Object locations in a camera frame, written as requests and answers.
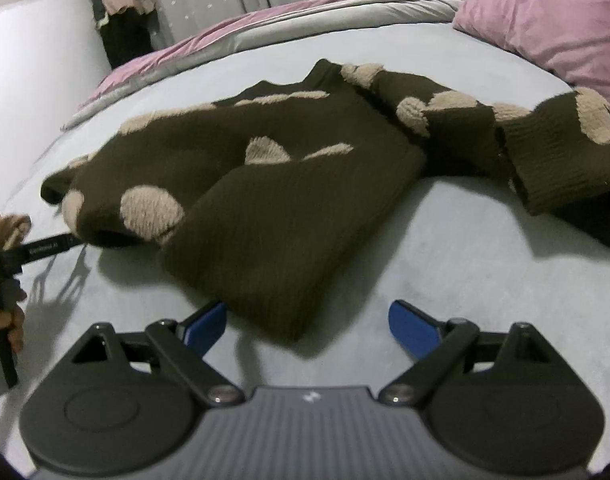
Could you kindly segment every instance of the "mattress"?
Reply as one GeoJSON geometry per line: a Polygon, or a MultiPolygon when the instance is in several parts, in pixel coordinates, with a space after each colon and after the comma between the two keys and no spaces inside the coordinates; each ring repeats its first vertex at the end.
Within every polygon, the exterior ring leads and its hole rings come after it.
{"type": "MultiPolygon", "coordinates": [[[[98,149],[127,118],[237,94],[262,79],[286,84],[327,58],[383,63],[473,95],[483,103],[533,108],[568,90],[527,61],[451,28],[395,24],[330,32],[217,59],[148,86],[63,134],[5,205],[34,221],[30,239],[66,231],[39,196],[45,176],[98,149]]],[[[18,433],[28,394],[94,322],[142,330],[182,319],[209,298],[173,283],[156,248],[75,248],[25,267],[26,350],[22,385],[0,399],[0,449],[22,472],[33,468],[18,433]]],[[[331,279],[322,314],[291,348],[231,319],[206,361],[249,391],[258,384],[366,384],[375,393],[412,363],[387,326],[403,298],[438,319],[467,317],[483,330],[532,322],[599,398],[607,427],[592,467],[610,460],[610,249],[551,216],[532,218],[509,190],[476,178],[413,187],[384,225],[331,279]]]]}

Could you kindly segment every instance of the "blue gripper pad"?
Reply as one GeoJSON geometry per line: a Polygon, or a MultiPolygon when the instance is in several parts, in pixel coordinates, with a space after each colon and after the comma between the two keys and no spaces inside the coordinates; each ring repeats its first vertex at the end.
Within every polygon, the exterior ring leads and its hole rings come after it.
{"type": "Polygon", "coordinates": [[[389,331],[391,335],[419,361],[441,342],[443,323],[403,300],[396,300],[389,307],[389,331]]]}
{"type": "Polygon", "coordinates": [[[176,329],[177,336],[198,357],[203,357],[225,333],[227,307],[223,302],[211,303],[189,316],[176,329]]]}

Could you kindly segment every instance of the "wall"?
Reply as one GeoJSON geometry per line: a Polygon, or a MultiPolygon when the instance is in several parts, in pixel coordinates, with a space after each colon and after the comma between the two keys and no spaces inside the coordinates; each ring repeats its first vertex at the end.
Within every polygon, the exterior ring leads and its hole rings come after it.
{"type": "Polygon", "coordinates": [[[0,0],[0,205],[110,71],[88,0],[0,0]]]}

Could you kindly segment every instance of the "pink blanket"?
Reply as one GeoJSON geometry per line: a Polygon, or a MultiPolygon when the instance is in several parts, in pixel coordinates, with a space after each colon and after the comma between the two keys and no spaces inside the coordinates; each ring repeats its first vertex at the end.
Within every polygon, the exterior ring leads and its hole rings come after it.
{"type": "Polygon", "coordinates": [[[269,9],[255,10],[254,12],[248,12],[242,16],[229,18],[228,20],[205,29],[196,36],[181,40],[173,46],[158,50],[152,54],[138,57],[125,63],[123,66],[118,67],[99,84],[91,97],[84,102],[80,108],[85,107],[100,96],[107,94],[111,90],[122,85],[133,76],[143,75],[152,69],[164,65],[166,62],[193,54],[219,38],[240,30],[243,27],[262,22],[269,18],[281,16],[282,14],[343,1],[345,0],[304,0],[302,2],[295,2],[283,6],[270,7],[269,9]]]}

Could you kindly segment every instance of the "pillow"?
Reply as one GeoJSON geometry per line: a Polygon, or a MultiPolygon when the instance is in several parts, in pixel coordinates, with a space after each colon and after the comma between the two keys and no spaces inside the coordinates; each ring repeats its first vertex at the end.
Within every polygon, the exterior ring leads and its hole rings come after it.
{"type": "Polygon", "coordinates": [[[465,0],[453,26],[610,102],[610,0],[465,0]]]}

